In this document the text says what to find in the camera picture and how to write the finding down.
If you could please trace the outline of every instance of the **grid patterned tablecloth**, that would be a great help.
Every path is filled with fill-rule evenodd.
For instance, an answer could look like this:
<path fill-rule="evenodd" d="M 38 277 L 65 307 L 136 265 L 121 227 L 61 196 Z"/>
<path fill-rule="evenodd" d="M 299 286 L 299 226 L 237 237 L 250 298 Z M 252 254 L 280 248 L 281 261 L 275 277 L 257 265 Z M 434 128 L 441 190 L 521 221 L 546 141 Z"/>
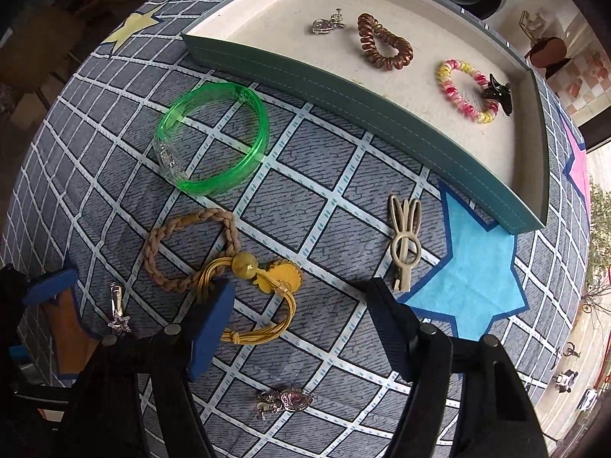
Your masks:
<path fill-rule="evenodd" d="M 419 197 L 423 260 L 417 283 L 448 253 L 436 175 L 421 163 L 329 112 L 279 91 L 192 62 L 179 33 L 222 0 L 151 0 L 161 22 L 134 35 L 115 55 L 101 45 L 71 78 L 44 120 L 19 174 L 1 250 L 31 275 L 54 270 L 69 252 L 79 267 L 80 313 L 106 332 L 112 281 L 126 285 L 126 314 L 138 335 L 179 321 L 192 295 L 155 287 L 142 268 L 149 230 L 200 206 L 224 206 L 238 218 L 245 249 L 262 263 L 278 258 L 304 267 L 297 315 L 280 339 L 257 347 L 222 344 L 209 372 L 191 385 L 219 455 L 297 458 L 382 456 L 409 387 L 384 355 L 362 297 L 350 281 L 392 278 L 387 197 Z M 254 89 L 271 122 L 263 165 L 235 189 L 197 201 L 168 184 L 152 151 L 154 127 L 181 93 L 205 82 L 234 81 Z M 502 339 L 533 403 L 547 387 L 572 327 L 584 282 L 588 217 L 565 170 L 571 145 L 557 99 L 539 83 L 548 127 L 551 194 L 545 229 L 517 236 L 514 270 L 529 309 L 497 320 Z M 232 102 L 192 115 L 182 137 L 183 162 L 204 177 L 239 159 L 254 119 Z M 574 136 L 580 135 L 572 126 Z M 485 212 L 468 198 L 480 218 Z M 222 247 L 220 226 L 198 224 L 164 242 L 158 266 L 166 275 L 199 268 Z M 240 332 L 281 318 L 277 297 L 235 282 L 231 327 Z M 435 322 L 444 332 L 451 325 Z M 53 343 L 39 309 L 19 328 L 50 384 Z M 259 391 L 305 388 L 316 401 L 304 413 L 259 421 Z M 155 456 L 166 457 L 152 388 L 141 378 L 142 411 Z M 448 456 L 461 380 L 453 376 L 435 456 Z"/>

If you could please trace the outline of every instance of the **cardboard tray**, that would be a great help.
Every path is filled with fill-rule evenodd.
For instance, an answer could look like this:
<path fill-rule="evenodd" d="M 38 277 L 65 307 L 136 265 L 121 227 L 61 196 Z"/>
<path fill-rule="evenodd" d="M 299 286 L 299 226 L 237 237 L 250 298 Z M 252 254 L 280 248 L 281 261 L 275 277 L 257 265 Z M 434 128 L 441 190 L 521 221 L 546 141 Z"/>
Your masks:
<path fill-rule="evenodd" d="M 336 8 L 346 28 L 314 35 Z M 401 71 L 367 62 L 356 29 L 367 12 L 406 38 L 414 60 Z M 493 35 L 440 0 L 228 0 L 189 26 L 194 58 L 327 108 L 403 150 L 459 187 L 513 234 L 545 226 L 549 159 L 537 81 Z M 393 55 L 392 48 L 379 49 Z M 510 82 L 514 112 L 477 124 L 456 110 L 436 79 L 449 58 Z M 453 73 L 481 107 L 471 77 Z"/>

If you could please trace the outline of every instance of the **rabbit-shaped hair clip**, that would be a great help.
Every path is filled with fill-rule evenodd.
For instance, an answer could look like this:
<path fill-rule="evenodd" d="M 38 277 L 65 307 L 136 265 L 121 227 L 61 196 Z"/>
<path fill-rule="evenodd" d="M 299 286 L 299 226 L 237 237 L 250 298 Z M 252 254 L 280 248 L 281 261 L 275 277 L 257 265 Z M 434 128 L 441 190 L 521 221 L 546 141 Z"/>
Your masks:
<path fill-rule="evenodd" d="M 411 202 L 403 200 L 403 205 L 395 195 L 390 195 L 390 218 L 395 229 L 395 237 L 390 244 L 392 261 L 398 268 L 399 278 L 395 281 L 395 291 L 409 292 L 412 282 L 412 269 L 418 264 L 422 257 L 422 246 L 418 239 L 420 222 L 422 221 L 422 204 L 420 200 L 413 199 Z M 412 261 L 407 261 L 409 242 L 415 245 L 415 256 Z"/>

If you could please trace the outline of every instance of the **jewelry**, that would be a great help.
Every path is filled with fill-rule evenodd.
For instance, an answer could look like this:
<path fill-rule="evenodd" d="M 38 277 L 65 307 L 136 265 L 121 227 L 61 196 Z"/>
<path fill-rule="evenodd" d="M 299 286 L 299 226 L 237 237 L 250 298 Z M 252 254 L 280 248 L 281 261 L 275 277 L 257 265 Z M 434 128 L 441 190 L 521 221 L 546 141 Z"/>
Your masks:
<path fill-rule="evenodd" d="M 257 258 L 248 252 L 240 252 L 233 258 L 217 258 L 206 265 L 199 275 L 196 286 L 198 300 L 206 297 L 212 275 L 215 269 L 221 266 L 231 266 L 233 273 L 240 279 L 250 280 L 256 276 L 255 283 L 259 289 L 268 294 L 273 290 L 284 298 L 288 305 L 288 315 L 282 322 L 244 334 L 225 329 L 221 341 L 233 342 L 233 344 L 263 344 L 276 339 L 288 329 L 297 311 L 297 303 L 293 294 L 302 283 L 302 272 L 296 264 L 284 260 L 272 265 L 268 272 L 260 269 Z"/>
<path fill-rule="evenodd" d="M 395 237 L 390 244 L 390 255 L 392 261 L 398 268 L 399 278 L 395 281 L 394 290 L 409 292 L 412 283 L 412 269 L 418 264 L 422 257 L 422 246 L 418 239 L 420 222 L 422 221 L 422 204 L 420 200 L 411 202 L 403 200 L 403 205 L 395 195 L 390 195 L 390 218 L 395 229 Z M 409 242 L 412 241 L 416 247 L 415 257 L 407 261 Z M 396 248 L 400 243 L 399 254 Z"/>
<path fill-rule="evenodd" d="M 403 38 L 395 36 L 386 28 L 382 27 L 380 22 L 369 14 L 361 14 L 357 21 L 359 29 L 360 42 L 365 50 L 365 57 L 373 63 L 378 69 L 391 71 L 395 69 L 401 70 L 403 67 L 410 64 L 414 59 L 414 50 L 412 46 Z M 384 56 L 378 52 L 374 36 L 382 39 L 397 50 L 395 56 Z"/>
<path fill-rule="evenodd" d="M 490 74 L 490 82 L 488 82 L 488 87 L 482 91 L 482 98 L 498 101 L 503 107 L 503 111 L 507 115 L 511 115 L 513 105 L 511 103 L 511 86 L 509 83 L 502 85 Z"/>
<path fill-rule="evenodd" d="M 155 284 L 161 286 L 166 291 L 175 291 L 178 293 L 183 293 L 191 286 L 197 284 L 201 272 L 196 272 L 192 276 L 168 279 L 157 269 L 155 257 L 159 252 L 161 240 L 172 235 L 174 231 L 181 231 L 193 223 L 205 220 L 221 222 L 225 226 L 225 249 L 221 251 L 219 257 L 235 256 L 236 253 L 239 252 L 241 244 L 231 212 L 227 212 L 222 208 L 204 208 L 192 214 L 171 218 L 164 225 L 152 229 L 144 244 L 144 268 Z M 218 267 L 216 274 L 221 275 L 224 271 L 225 267 Z"/>
<path fill-rule="evenodd" d="M 131 332 L 127 325 L 129 317 L 123 316 L 123 288 L 117 283 L 111 284 L 112 322 L 108 324 L 115 333 Z"/>
<path fill-rule="evenodd" d="M 255 142 L 240 162 L 230 169 L 202 181 L 191 181 L 189 175 L 178 163 L 178 154 L 173 145 L 182 119 L 200 106 L 221 100 L 234 100 L 245 103 L 253 109 L 259 119 L 259 130 Z M 263 102 L 249 88 L 234 84 L 206 83 L 182 95 L 162 117 L 155 136 L 153 148 L 163 169 L 165 178 L 179 190 L 189 195 L 212 195 L 228 191 L 237 186 L 259 167 L 270 141 L 270 119 Z"/>
<path fill-rule="evenodd" d="M 485 91 L 488 87 L 488 79 L 479 70 L 475 69 L 466 62 L 459 60 L 447 60 L 445 61 L 439 70 L 437 71 L 437 79 L 445 94 L 450 98 L 451 102 L 456 105 L 460 111 L 463 112 L 467 117 L 474 120 L 478 124 L 488 124 L 492 122 L 499 112 L 499 103 L 494 99 L 484 99 L 484 105 L 487 107 L 485 111 L 479 111 L 473 105 L 468 103 L 456 89 L 456 85 L 452 82 L 451 72 L 453 70 L 460 70 L 466 72 L 480 85 L 482 91 Z"/>
<path fill-rule="evenodd" d="M 300 389 L 285 389 L 280 393 L 261 393 L 257 401 L 257 418 L 265 420 L 267 413 L 304 411 L 314 402 L 314 398 Z"/>
<path fill-rule="evenodd" d="M 314 34 L 329 34 L 335 29 L 343 29 L 346 24 L 341 16 L 341 8 L 337 9 L 337 14 L 333 14 L 329 19 L 318 19 L 312 22 L 312 32 Z"/>

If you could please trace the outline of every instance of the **transparent plastic bangle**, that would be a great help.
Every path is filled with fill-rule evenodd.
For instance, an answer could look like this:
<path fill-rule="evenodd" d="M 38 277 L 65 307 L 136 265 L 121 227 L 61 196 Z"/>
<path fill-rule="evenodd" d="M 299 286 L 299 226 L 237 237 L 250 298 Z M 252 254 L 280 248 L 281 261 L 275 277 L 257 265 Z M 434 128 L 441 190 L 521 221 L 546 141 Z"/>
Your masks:
<path fill-rule="evenodd" d="M 181 121 L 196 108 L 207 103 L 230 100 L 247 104 L 259 119 L 257 137 L 248 153 L 228 170 L 201 181 L 192 181 L 181 168 L 172 140 Z M 263 102 L 250 89 L 232 82 L 208 83 L 181 96 L 161 119 L 153 139 L 153 147 L 165 178 L 179 190 L 192 196 L 228 191 L 244 181 L 259 166 L 270 141 L 270 120 Z"/>

